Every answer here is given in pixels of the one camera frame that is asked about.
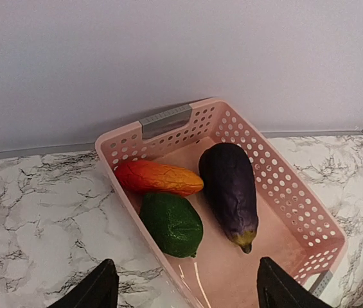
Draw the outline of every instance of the green fruit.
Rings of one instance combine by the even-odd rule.
[[[166,192],[148,193],[140,218],[162,252],[178,258],[195,257],[203,227],[186,198]]]

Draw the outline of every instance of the purple eggplant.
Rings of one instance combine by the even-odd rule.
[[[200,157],[204,196],[230,241],[250,253],[258,228],[256,186],[249,158],[232,143],[220,143]]]

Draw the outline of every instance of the basket handle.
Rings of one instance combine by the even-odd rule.
[[[331,271],[322,272],[308,291],[315,297],[319,297],[330,282],[331,278],[333,278],[333,273]]]
[[[186,125],[190,121],[192,111],[191,106],[186,104],[139,120],[143,140],[157,137]]]

